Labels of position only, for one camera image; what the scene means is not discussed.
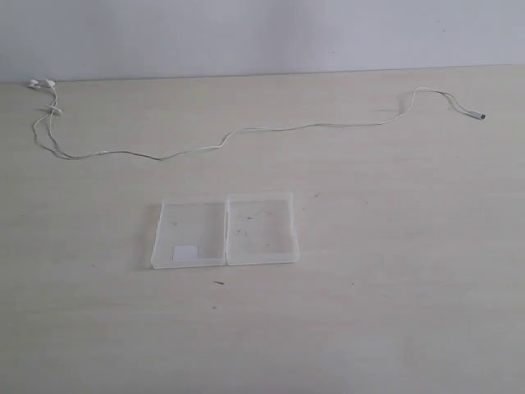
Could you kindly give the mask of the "white wired earphones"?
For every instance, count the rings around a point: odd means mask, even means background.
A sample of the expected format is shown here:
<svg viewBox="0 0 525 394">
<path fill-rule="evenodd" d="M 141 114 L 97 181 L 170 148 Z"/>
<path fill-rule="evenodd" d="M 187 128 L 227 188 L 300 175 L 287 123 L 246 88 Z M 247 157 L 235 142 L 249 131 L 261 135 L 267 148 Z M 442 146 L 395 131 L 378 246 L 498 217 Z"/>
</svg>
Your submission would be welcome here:
<svg viewBox="0 0 525 394">
<path fill-rule="evenodd" d="M 80 161 L 80 160 L 85 160 L 89 158 L 106 157 L 106 156 L 114 156 L 114 155 L 125 155 L 125 156 L 137 157 L 137 158 L 145 158 L 147 160 L 151 160 L 155 162 L 165 162 L 177 156 L 188 155 L 192 153 L 205 153 L 205 152 L 222 149 L 233 137 L 237 135 L 241 135 L 241 134 L 246 134 L 246 133 L 281 133 L 281 132 L 289 132 L 289 131 L 303 131 L 303 130 L 317 128 L 317 127 L 344 129 L 344 128 L 385 126 L 385 125 L 394 123 L 400 120 L 401 118 L 407 116 L 411 112 L 415 99 L 419 94 L 438 94 L 444 97 L 445 100 L 451 106 L 451 108 L 457 113 L 465 117 L 475 119 L 477 121 L 483 121 L 486 119 L 486 114 L 484 112 L 467 109 L 465 106 L 463 106 L 458 101 L 457 97 L 452 93 L 449 93 L 443 90 L 429 88 L 429 87 L 418 86 L 409 95 L 409 102 L 407 106 L 394 117 L 390 119 L 386 119 L 384 121 L 375 121 L 375 122 L 367 122 L 367 123 L 346 123 L 346 124 L 314 123 L 314 124 L 285 127 L 285 128 L 245 127 L 245 128 L 238 129 L 236 131 L 232 131 L 232 132 L 225 134 L 221 138 L 220 142 L 218 142 L 217 144 L 205 145 L 202 147 L 189 149 L 189 150 L 176 151 L 174 153 L 170 153 L 165 156 L 154 156 L 151 154 L 135 152 L 135 151 L 130 151 L 126 149 L 102 150 L 102 151 L 96 151 L 92 153 L 74 155 L 72 153 L 66 152 L 61 147 L 61 145 L 59 144 L 55 136 L 53 135 L 53 119 L 56 117 L 60 117 L 62 115 L 62 109 L 59 107 L 59 95 L 57 91 L 56 82 L 54 80 L 49 80 L 49 79 L 45 79 L 45 80 L 30 79 L 27 81 L 26 86 L 28 89 L 31 89 L 33 91 L 43 91 L 44 93 L 52 97 L 51 103 L 47 104 L 46 108 L 43 110 L 43 115 L 39 117 L 38 119 L 36 119 L 31 125 L 31 130 L 33 133 L 35 145 L 39 147 L 40 149 L 43 149 L 51 153 L 54 157 L 59 158 L 61 160 L 66 160 L 66 161 Z"/>
</svg>

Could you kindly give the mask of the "clear plastic hinged case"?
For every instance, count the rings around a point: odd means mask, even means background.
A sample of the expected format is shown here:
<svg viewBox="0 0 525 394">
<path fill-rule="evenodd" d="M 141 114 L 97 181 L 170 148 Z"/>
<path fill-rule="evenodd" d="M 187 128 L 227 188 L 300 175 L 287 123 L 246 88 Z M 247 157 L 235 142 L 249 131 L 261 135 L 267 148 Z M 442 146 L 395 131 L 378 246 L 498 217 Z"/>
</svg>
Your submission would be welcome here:
<svg viewBox="0 0 525 394">
<path fill-rule="evenodd" d="M 194 261 L 173 261 L 175 245 L 196 245 Z M 155 269 L 295 263 L 299 242 L 290 192 L 229 194 L 161 204 Z"/>
</svg>

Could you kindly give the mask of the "small white paper label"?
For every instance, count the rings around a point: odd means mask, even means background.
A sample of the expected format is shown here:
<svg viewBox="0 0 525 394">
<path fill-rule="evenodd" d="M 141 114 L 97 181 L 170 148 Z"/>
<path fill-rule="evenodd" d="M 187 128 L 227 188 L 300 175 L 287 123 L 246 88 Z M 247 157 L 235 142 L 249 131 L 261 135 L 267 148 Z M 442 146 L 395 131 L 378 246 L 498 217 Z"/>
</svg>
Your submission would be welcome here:
<svg viewBox="0 0 525 394">
<path fill-rule="evenodd" d="M 199 256 L 199 248 L 196 245 L 175 245 L 173 250 L 173 261 L 177 263 L 194 261 Z"/>
</svg>

